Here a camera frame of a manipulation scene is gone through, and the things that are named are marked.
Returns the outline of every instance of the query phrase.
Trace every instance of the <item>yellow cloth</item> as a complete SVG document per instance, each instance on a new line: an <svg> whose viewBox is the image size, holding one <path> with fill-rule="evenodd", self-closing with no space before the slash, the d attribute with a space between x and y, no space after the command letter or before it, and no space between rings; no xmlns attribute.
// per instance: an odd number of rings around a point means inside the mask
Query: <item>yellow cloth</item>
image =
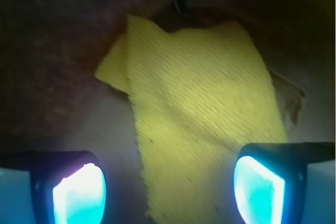
<svg viewBox="0 0 336 224"><path fill-rule="evenodd" d="M131 16L96 77L129 94L154 221L236 223L240 148L287 141L270 75L242 26L168 34Z"/></svg>

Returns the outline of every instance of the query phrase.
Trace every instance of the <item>textured fabric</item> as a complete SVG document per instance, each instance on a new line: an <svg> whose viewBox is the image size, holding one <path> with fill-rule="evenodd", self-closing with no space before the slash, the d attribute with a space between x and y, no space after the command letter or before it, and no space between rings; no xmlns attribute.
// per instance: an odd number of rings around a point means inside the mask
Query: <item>textured fabric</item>
<svg viewBox="0 0 336 224"><path fill-rule="evenodd" d="M286 142L270 75L238 23L168 34L129 17L96 77L127 92L157 223L236 223L233 169L249 142Z"/></svg>

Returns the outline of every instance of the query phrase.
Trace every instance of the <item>blue light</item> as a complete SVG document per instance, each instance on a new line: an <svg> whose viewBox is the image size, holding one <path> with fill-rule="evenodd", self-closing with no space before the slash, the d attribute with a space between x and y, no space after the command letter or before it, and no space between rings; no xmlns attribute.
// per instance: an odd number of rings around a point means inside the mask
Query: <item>blue light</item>
<svg viewBox="0 0 336 224"><path fill-rule="evenodd" d="M102 170L84 165L53 188L55 224L100 223L106 201Z"/></svg>
<svg viewBox="0 0 336 224"><path fill-rule="evenodd" d="M234 191L246 223L281 224L285 180L250 156L235 167Z"/></svg>

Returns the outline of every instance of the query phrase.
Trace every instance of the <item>led light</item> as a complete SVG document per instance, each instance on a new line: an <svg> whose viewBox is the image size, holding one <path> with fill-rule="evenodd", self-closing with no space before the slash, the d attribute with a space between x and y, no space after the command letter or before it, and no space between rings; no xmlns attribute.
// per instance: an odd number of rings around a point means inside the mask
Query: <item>led light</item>
<svg viewBox="0 0 336 224"><path fill-rule="evenodd" d="M235 167L234 191L246 223L281 224L285 180L250 156Z"/></svg>
<svg viewBox="0 0 336 224"><path fill-rule="evenodd" d="M53 188L55 224L100 223L106 200L102 170L84 165Z"/></svg>

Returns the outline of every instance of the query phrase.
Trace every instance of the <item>yellow fabric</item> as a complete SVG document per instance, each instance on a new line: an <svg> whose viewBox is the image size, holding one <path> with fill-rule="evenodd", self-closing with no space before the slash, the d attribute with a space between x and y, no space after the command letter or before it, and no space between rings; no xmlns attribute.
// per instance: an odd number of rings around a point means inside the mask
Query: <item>yellow fabric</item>
<svg viewBox="0 0 336 224"><path fill-rule="evenodd" d="M253 41L235 22L168 34L133 16L121 40L96 77L129 94L148 214L157 223L236 223L240 148L287 141Z"/></svg>

